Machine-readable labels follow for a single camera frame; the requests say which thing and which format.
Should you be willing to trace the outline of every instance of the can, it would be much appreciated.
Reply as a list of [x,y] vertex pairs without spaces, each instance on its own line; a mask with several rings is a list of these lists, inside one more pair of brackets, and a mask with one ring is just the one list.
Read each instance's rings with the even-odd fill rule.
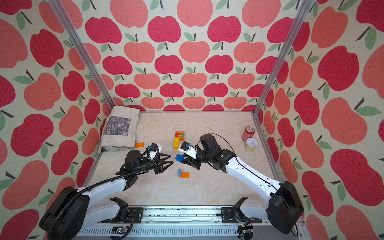
[[244,129],[241,139],[245,142],[248,138],[252,137],[255,134],[255,128],[248,126]]
[[245,142],[244,147],[245,147],[245,149],[246,149],[247,151],[249,151],[249,152],[253,152],[253,151],[256,149],[256,147],[257,147],[258,144],[259,144],[259,143],[257,142],[256,139],[250,137],[250,138],[248,138],[247,141]]

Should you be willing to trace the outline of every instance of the apple wallpaper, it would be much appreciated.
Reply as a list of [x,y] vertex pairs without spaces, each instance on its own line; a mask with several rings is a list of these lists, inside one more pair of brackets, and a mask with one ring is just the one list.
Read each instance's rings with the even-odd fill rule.
[[41,240],[46,209],[96,159],[106,107],[47,1],[0,2],[0,239]]
[[[68,13],[117,105],[252,111],[301,2],[84,0],[74,1],[82,19]],[[303,26],[296,51],[309,35]],[[287,74],[285,64],[279,81]]]
[[308,41],[297,49],[299,32],[258,114],[312,240],[384,239],[383,11],[380,0],[316,1]]

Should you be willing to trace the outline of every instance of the towel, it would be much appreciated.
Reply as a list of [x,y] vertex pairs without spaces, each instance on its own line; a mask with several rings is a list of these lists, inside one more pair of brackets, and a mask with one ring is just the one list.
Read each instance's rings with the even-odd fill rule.
[[114,106],[105,121],[98,153],[135,148],[140,109]]

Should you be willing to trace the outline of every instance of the marble surface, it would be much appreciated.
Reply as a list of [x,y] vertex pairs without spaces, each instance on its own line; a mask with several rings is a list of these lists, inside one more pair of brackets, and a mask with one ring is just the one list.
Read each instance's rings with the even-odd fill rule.
[[[137,124],[136,142],[161,144],[162,153],[170,154],[174,164],[165,172],[155,175],[153,170],[139,175],[139,179],[129,189],[114,194],[129,205],[226,205],[235,204],[241,197],[262,200],[250,187],[237,178],[216,171],[208,164],[200,170],[177,162],[174,158],[180,153],[173,149],[176,131],[185,132],[185,141],[195,145],[199,137],[206,133],[216,133],[224,137],[235,153],[248,165],[273,178],[257,132],[254,138],[259,145],[254,152],[244,148],[241,135],[246,126],[254,126],[250,112],[219,113],[140,113]],[[230,149],[228,144],[215,136],[222,149]],[[107,179],[117,172],[124,163],[128,151],[103,153],[91,178],[94,184]],[[177,176],[178,170],[189,172],[189,179]]]

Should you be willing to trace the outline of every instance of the yellow can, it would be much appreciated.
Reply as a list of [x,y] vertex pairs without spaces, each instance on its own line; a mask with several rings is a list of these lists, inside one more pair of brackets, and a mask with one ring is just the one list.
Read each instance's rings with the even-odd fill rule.
[[253,152],[253,151],[256,149],[256,147],[257,147],[258,144],[259,144],[259,143],[257,142],[256,139],[254,139],[254,138],[248,138],[247,141],[245,142],[244,147],[245,147],[245,149],[246,149],[247,151],[249,151],[249,152]]

